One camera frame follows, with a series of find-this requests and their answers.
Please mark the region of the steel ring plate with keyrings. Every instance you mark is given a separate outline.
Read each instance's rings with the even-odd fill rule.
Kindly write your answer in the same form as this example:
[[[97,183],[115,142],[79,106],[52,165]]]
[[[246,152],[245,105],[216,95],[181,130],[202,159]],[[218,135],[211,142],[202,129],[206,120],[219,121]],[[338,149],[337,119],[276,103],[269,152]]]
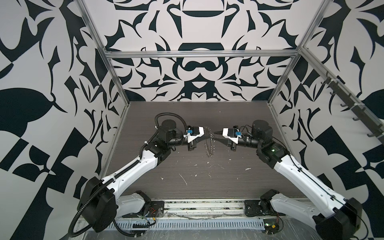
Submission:
[[[205,142],[205,148],[207,151],[207,156],[211,158],[215,152],[215,139],[214,139],[215,135],[210,129],[210,127],[205,127],[205,133],[208,136]]]

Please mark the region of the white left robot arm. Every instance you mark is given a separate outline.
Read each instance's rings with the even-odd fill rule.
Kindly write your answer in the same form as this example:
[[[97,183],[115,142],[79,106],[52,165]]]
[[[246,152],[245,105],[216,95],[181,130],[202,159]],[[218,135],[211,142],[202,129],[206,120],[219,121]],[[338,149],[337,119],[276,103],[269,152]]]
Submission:
[[[133,193],[125,201],[120,197],[141,176],[162,163],[177,146],[196,148],[200,139],[206,139],[204,127],[184,125],[177,128],[173,120],[157,126],[155,133],[140,148],[139,155],[118,171],[102,178],[91,178],[81,195],[77,213],[70,223],[68,235],[77,237],[89,229],[101,232],[117,217],[139,214],[145,216],[151,199],[141,191]]]

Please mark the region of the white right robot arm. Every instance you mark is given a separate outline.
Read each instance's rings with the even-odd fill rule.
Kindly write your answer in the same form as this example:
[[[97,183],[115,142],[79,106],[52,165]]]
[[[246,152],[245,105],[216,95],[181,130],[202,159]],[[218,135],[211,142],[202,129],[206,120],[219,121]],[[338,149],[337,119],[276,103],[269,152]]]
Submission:
[[[219,140],[232,151],[237,147],[256,149],[258,158],[295,185],[311,202],[307,205],[269,190],[261,200],[276,213],[292,217],[313,228],[323,240],[349,240],[360,229],[362,204],[346,199],[304,168],[287,148],[273,136],[268,122],[256,120],[250,132],[246,127],[224,128]]]

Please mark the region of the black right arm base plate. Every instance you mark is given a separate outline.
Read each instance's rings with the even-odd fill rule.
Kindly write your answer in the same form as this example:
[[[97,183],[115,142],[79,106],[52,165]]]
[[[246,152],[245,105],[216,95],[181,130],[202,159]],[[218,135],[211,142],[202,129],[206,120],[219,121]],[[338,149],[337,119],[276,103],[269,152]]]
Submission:
[[[245,200],[244,204],[247,217],[277,216],[269,200]]]

